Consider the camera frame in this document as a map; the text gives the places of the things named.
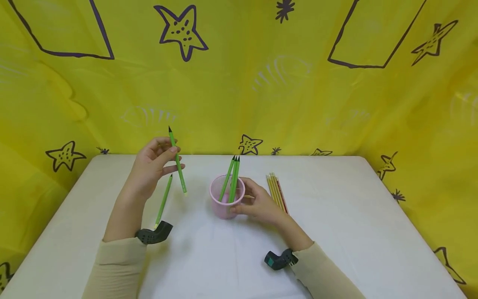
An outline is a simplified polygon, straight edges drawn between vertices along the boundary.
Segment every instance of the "white table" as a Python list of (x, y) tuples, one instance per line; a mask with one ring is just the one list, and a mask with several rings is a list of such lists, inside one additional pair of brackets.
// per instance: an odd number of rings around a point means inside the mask
[[(216, 218), (210, 182), (230, 156), (184, 156), (189, 196), (175, 176), (163, 220), (169, 238), (148, 246), (140, 298), (309, 298), (288, 270), (263, 262), (285, 245), (273, 230), (238, 216)], [(133, 155), (99, 155), (86, 168), (1, 299), (80, 298)], [(377, 175), (361, 157), (242, 156), (240, 174), (267, 186), (280, 178), (290, 214), (367, 298), (465, 298)], [(152, 227), (167, 182), (149, 199)]]

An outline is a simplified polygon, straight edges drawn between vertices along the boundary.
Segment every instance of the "hand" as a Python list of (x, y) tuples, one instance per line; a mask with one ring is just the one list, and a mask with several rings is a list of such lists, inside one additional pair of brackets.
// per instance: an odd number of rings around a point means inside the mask
[(256, 182), (247, 177), (241, 177), (246, 186), (246, 195), (254, 198), (244, 198), (243, 205), (237, 205), (231, 208), (231, 213), (249, 215), (257, 218), (259, 221), (277, 225), (288, 215), (279, 208), (266, 189), (259, 186)]
[(181, 149), (171, 147), (169, 137), (155, 137), (136, 155), (133, 168), (124, 184), (122, 193), (135, 200), (146, 202), (151, 197), (158, 180), (178, 170), (177, 165), (164, 167), (169, 161), (174, 161), (176, 153)]

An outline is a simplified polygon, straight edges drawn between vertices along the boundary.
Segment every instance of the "pink cup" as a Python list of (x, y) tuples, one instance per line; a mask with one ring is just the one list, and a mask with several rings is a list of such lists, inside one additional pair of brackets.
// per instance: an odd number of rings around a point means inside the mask
[(234, 201), (229, 203), (229, 191), (231, 189), (231, 179), (228, 180), (228, 184), (226, 186), (226, 191), (224, 191), (224, 196), (222, 200), (219, 199), (221, 196), (222, 186), (224, 185), (224, 180), (226, 179), (226, 175), (218, 176), (214, 181), (212, 181), (211, 185), (209, 186), (209, 194), (211, 195), (211, 207), (212, 211), (216, 216), (221, 219), (232, 219), (237, 216), (237, 214), (233, 214), (230, 212), (231, 207), (236, 206), (241, 203), (241, 200), (244, 198), (244, 194), (246, 193), (246, 188), (244, 186), (244, 182), (238, 178), (238, 183), (236, 186), (236, 195), (234, 197)]

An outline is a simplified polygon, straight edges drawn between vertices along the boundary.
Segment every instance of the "beige sleeve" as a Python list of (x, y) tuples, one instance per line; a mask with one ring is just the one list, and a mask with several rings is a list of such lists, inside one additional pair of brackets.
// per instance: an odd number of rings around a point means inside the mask
[(101, 241), (83, 299), (134, 299), (146, 257), (138, 238)]
[(305, 250), (294, 252), (294, 255), (299, 259), (299, 262), (292, 266), (295, 277), (309, 289), (314, 299), (365, 298), (317, 243)]

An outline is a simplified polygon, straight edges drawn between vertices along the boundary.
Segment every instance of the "yellow backdrop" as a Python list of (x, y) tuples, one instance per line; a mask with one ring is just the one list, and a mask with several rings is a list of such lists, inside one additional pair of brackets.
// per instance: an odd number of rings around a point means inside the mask
[(478, 2), (276, 2), (2, 1), (0, 292), (92, 157), (170, 125), (185, 154), (367, 158), (478, 298)]

